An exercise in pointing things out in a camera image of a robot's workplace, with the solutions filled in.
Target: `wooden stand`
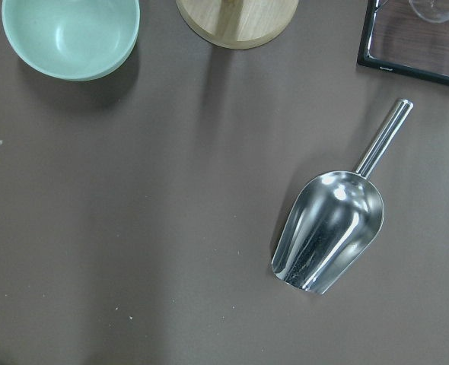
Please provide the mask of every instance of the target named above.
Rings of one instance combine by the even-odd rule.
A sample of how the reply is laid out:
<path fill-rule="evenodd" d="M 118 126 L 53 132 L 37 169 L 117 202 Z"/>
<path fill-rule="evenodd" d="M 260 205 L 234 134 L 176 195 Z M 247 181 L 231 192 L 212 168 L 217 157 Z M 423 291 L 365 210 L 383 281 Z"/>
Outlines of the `wooden stand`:
<path fill-rule="evenodd" d="M 299 0 L 176 0 L 188 25 L 217 46 L 247 49 L 277 37 Z"/>

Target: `plastic bowl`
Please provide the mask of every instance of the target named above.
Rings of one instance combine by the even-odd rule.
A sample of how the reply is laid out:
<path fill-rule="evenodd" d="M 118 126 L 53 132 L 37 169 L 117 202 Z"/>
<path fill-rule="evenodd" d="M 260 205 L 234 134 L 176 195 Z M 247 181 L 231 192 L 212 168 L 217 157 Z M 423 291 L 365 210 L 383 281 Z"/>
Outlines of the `plastic bowl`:
<path fill-rule="evenodd" d="M 128 58 L 139 33 L 139 0 L 3 0 L 14 51 L 46 75 L 94 80 Z"/>

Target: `black tray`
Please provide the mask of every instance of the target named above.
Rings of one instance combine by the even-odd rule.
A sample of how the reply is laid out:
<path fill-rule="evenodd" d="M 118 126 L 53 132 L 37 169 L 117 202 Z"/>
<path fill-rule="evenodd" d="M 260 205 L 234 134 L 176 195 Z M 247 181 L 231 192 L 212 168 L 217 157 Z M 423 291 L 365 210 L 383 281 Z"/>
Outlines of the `black tray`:
<path fill-rule="evenodd" d="M 409 0 L 370 0 L 358 64 L 449 85 L 449 21 L 424 21 Z"/>

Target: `scoop handle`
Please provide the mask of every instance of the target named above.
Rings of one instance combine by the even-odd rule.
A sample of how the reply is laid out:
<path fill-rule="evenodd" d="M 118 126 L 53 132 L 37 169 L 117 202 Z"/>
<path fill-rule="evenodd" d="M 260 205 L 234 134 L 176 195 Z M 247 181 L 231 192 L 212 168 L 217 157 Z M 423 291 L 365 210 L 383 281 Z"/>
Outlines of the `scoop handle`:
<path fill-rule="evenodd" d="M 413 106 L 414 104 L 407 99 L 396 100 L 385 117 L 382 126 L 378 129 L 377 135 L 355 168 L 355 173 L 368 179 Z"/>

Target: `stainless steel scoop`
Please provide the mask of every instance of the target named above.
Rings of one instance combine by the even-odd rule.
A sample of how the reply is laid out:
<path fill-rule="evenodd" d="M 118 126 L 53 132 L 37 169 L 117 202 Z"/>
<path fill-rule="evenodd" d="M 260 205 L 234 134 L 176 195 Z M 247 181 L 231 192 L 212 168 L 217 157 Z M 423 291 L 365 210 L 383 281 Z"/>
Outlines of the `stainless steel scoop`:
<path fill-rule="evenodd" d="M 411 109 L 395 102 L 355 172 L 324 173 L 302 189 L 272 259 L 278 278 L 323 294 L 377 236 L 384 202 L 368 177 Z"/>

